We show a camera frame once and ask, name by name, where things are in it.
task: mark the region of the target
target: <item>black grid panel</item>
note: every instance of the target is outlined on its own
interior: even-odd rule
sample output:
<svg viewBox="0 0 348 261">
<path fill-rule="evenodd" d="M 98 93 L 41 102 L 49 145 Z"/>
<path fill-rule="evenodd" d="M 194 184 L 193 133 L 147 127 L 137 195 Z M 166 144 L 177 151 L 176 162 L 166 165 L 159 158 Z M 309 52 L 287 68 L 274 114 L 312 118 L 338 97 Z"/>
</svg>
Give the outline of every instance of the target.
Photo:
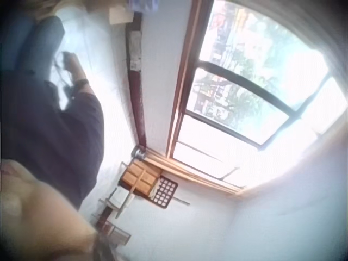
<svg viewBox="0 0 348 261">
<path fill-rule="evenodd" d="M 167 208 L 177 188 L 178 183 L 161 176 L 155 196 L 148 200 L 161 208 Z"/>
</svg>

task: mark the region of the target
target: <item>dark blue shirt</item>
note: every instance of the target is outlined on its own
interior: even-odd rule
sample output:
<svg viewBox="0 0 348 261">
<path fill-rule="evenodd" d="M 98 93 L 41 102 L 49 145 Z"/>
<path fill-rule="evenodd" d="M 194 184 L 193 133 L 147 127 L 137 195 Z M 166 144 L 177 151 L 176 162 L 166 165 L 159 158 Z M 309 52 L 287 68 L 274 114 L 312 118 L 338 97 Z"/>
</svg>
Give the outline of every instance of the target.
<svg viewBox="0 0 348 261">
<path fill-rule="evenodd" d="M 103 113 L 94 95 L 78 93 L 61 111 L 47 83 L 2 72 L 1 158 L 21 163 L 79 208 L 96 184 L 103 153 Z"/>
</svg>

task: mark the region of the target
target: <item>person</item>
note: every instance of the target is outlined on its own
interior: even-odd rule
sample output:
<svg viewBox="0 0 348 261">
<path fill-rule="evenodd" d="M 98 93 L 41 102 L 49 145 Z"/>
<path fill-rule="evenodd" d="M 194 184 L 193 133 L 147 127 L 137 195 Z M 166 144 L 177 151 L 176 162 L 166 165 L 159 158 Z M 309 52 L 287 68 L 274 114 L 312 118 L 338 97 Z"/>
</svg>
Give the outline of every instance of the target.
<svg viewBox="0 0 348 261">
<path fill-rule="evenodd" d="M 49 74 L 63 36 L 58 17 L 35 24 L 18 11 L 0 33 L 1 247 L 19 259 L 96 260 L 97 246 L 107 245 L 77 211 L 103 160 L 102 107 L 72 53 L 64 54 L 72 99 L 57 106 Z M 102 252 L 97 259 L 111 260 Z"/>
<path fill-rule="evenodd" d="M 1 32 L 1 157 L 22 164 L 38 180 L 61 192 L 77 209 L 96 184 L 103 160 L 104 121 L 100 102 L 72 53 L 65 68 L 74 83 L 65 110 L 49 83 L 64 36 L 61 20 L 37 25 L 19 12 Z"/>
</svg>

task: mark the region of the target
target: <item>window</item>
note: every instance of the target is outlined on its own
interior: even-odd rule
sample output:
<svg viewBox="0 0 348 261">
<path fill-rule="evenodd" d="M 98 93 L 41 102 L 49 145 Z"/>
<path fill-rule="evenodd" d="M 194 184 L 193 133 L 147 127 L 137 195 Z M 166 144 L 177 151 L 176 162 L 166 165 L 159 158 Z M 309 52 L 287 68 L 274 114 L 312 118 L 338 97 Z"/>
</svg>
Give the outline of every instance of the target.
<svg viewBox="0 0 348 261">
<path fill-rule="evenodd" d="M 169 156 L 238 187 L 266 182 L 296 164 L 346 99 L 322 54 L 277 22 L 228 1 L 204 12 Z"/>
</svg>

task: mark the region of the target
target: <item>skin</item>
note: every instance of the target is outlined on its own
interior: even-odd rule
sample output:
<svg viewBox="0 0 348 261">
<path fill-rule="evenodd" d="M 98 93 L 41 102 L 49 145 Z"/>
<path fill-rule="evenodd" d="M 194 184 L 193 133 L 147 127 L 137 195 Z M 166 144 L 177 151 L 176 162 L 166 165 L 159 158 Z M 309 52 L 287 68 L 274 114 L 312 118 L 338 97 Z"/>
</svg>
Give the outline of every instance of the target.
<svg viewBox="0 0 348 261">
<path fill-rule="evenodd" d="M 87 79 L 87 76 L 76 54 L 64 52 L 64 65 L 65 69 L 71 73 L 72 81 L 74 83 L 78 80 Z M 95 95 L 89 84 L 84 85 L 79 92 Z"/>
<path fill-rule="evenodd" d="M 64 54 L 73 81 L 85 79 L 77 56 Z M 80 92 L 94 95 L 89 84 Z M 24 166 L 1 159 L 1 229 L 12 253 L 23 260 L 91 260 L 95 229 L 64 196 Z"/>
</svg>

